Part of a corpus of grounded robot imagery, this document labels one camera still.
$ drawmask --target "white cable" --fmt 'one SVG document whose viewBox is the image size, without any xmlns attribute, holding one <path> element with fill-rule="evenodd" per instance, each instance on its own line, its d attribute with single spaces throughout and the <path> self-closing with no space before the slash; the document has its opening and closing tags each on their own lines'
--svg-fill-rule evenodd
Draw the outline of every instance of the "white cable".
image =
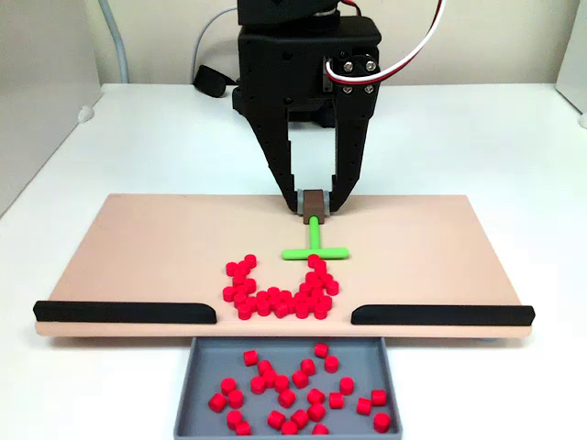
<svg viewBox="0 0 587 440">
<path fill-rule="evenodd" d="M 200 47 L 200 42 L 202 41 L 202 37 L 204 36 L 204 33 L 207 31 L 207 29 L 210 27 L 210 25 L 212 23 L 214 23 L 214 21 L 223 16 L 226 12 L 230 12 L 230 11 L 236 11 L 237 7 L 236 6 L 232 6 L 229 7 L 223 11 L 220 11 L 219 13 L 217 13 L 215 16 L 213 16 L 212 18 L 210 18 L 210 20 L 205 24 L 205 26 L 202 28 L 202 31 L 200 32 L 200 35 L 198 35 L 198 40 L 195 43 L 195 49 L 194 49 L 194 57 L 192 58 L 192 82 L 194 81 L 195 78 L 195 61 L 198 57 L 198 48 Z"/>
<path fill-rule="evenodd" d="M 366 81 L 376 82 L 379 79 L 381 79 L 382 77 L 384 77 L 385 75 L 387 75 L 388 73 L 393 72 L 398 67 L 401 67 L 402 64 L 404 64 L 405 62 L 412 59 L 428 43 L 428 41 L 432 38 L 432 35 L 434 34 L 434 32 L 437 30 L 438 23 L 440 23 L 440 19 L 442 18 L 442 15 L 444 14 L 444 10 L 447 5 L 447 0 L 440 0 L 440 2 L 441 2 L 441 5 L 440 5 L 440 8 L 438 9 L 437 19 L 435 20 L 435 22 L 432 25 L 432 27 L 430 28 L 430 30 L 428 30 L 428 33 L 426 34 L 424 39 L 422 41 L 420 41 L 420 44 L 418 44 L 414 50 L 412 50 L 410 53 L 408 53 L 401 60 L 397 61 L 392 67 L 388 67 L 384 71 L 380 71 L 379 73 L 375 73 L 373 75 L 348 77 L 348 76 L 342 76 L 342 75 L 335 74 L 332 71 L 332 66 L 330 64 L 330 61 L 328 61 L 327 62 L 328 76 L 331 77 L 332 79 L 340 80 L 344 83 L 364 83 Z"/>
</svg>

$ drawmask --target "gray tray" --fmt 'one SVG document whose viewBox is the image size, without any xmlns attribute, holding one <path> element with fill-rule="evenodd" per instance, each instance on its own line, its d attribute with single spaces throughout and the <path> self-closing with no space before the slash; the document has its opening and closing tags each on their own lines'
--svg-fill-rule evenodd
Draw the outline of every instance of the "gray tray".
<svg viewBox="0 0 587 440">
<path fill-rule="evenodd" d="M 316 342 L 325 342 L 330 346 L 330 354 L 337 356 L 339 369 L 335 374 L 324 371 L 324 361 L 314 356 Z M 261 395 L 250 392 L 250 379 L 258 374 L 257 367 L 245 367 L 243 353 L 257 350 L 260 359 L 268 359 L 278 374 L 289 377 L 298 370 L 300 361 L 312 358 L 316 363 L 317 373 L 310 377 L 310 384 L 298 390 L 292 384 L 297 400 L 289 408 L 283 408 L 277 402 L 277 392 L 267 389 Z M 345 396 L 345 407 L 331 410 L 327 402 L 327 414 L 322 424 L 330 430 L 329 437 L 399 440 L 402 426 L 393 384 L 387 361 L 383 338 L 290 338 L 290 337 L 198 337 L 194 338 L 190 360 L 183 383 L 182 398 L 177 413 L 173 432 L 175 440 L 215 440 L 233 437 L 236 434 L 227 427 L 227 407 L 221 413 L 208 408 L 210 398 L 220 392 L 222 379 L 231 377 L 237 381 L 238 388 L 245 395 L 245 403 L 240 409 L 250 423 L 252 435 L 270 439 L 281 433 L 267 425 L 267 417 L 272 410 L 285 414 L 288 418 L 299 408 L 308 409 L 307 393 L 318 388 L 326 394 L 338 391 L 338 381 L 343 377 L 355 380 L 355 391 Z M 356 413 L 357 399 L 370 398 L 371 390 L 385 389 L 389 396 L 385 407 L 373 407 L 370 416 Z M 392 418 L 392 427 L 387 434 L 378 434 L 373 429 L 373 417 L 376 413 L 387 413 Z M 298 435 L 311 435 L 315 423 L 310 422 Z"/>
</svg>

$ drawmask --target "white wall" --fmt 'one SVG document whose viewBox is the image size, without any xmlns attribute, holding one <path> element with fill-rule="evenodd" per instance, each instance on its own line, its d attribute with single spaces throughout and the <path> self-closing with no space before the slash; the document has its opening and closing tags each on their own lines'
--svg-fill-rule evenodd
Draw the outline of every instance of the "white wall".
<svg viewBox="0 0 587 440">
<path fill-rule="evenodd" d="M 382 65 L 413 48 L 437 0 L 357 0 L 382 32 Z M 88 10 L 100 79 L 119 81 L 116 53 L 97 0 Z M 110 0 L 125 40 L 131 81 L 188 83 L 194 40 L 216 11 L 236 0 Z M 388 83 L 553 83 L 579 0 L 449 0 L 437 34 Z M 342 6 L 346 14 L 351 9 Z M 201 61 L 238 75 L 236 13 L 206 33 Z"/>
<path fill-rule="evenodd" d="M 99 96 L 82 0 L 0 0 L 0 216 Z"/>
</svg>

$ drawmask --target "beige board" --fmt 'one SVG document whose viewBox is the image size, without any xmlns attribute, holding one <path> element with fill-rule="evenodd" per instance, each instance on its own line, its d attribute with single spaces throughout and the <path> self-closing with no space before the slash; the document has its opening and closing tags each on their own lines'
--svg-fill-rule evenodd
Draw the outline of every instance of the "beige board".
<svg viewBox="0 0 587 440">
<path fill-rule="evenodd" d="M 53 301 L 207 303 L 217 324 L 37 323 L 45 336 L 521 337 L 531 326 L 352 325 L 363 304 L 520 305 L 467 197 L 352 196 L 321 226 L 348 247 L 328 270 L 340 294 L 326 320 L 238 319 L 224 267 L 246 254 L 259 289 L 296 292 L 308 271 L 280 258 L 308 246 L 281 196 L 110 195 L 55 287 Z"/>
</svg>

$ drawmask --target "white table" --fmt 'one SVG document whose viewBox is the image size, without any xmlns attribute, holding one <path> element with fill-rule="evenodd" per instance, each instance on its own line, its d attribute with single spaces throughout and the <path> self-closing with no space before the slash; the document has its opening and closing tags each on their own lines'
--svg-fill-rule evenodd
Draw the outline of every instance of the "white table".
<svg viewBox="0 0 587 440">
<path fill-rule="evenodd" d="M 171 439 L 190 340 L 51 340 L 46 299 L 109 193 L 278 193 L 230 98 L 105 85 L 0 220 L 0 438 Z M 587 131 L 549 84 L 383 87 L 355 193 L 464 193 L 523 303 L 523 341 L 390 340 L 404 439 L 577 438 L 587 347 Z M 291 133 L 327 188 L 333 130 Z"/>
</svg>

